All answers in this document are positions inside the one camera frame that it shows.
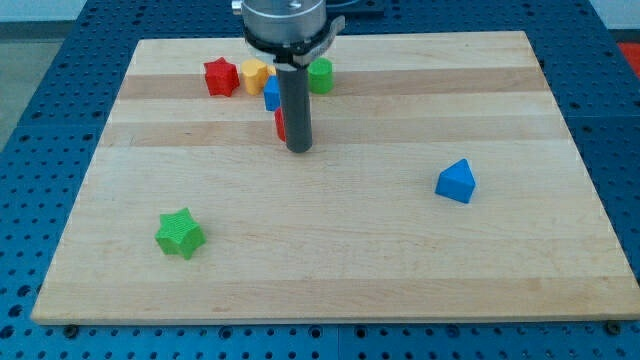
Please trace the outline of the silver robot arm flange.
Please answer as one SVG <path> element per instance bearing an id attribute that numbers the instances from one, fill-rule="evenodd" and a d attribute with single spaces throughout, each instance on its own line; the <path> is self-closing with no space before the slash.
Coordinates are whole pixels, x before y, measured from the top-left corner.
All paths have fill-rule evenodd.
<path id="1" fill-rule="evenodd" d="M 251 54 L 281 69 L 310 65 L 328 51 L 346 26 L 327 15 L 325 0 L 233 0 Z"/>

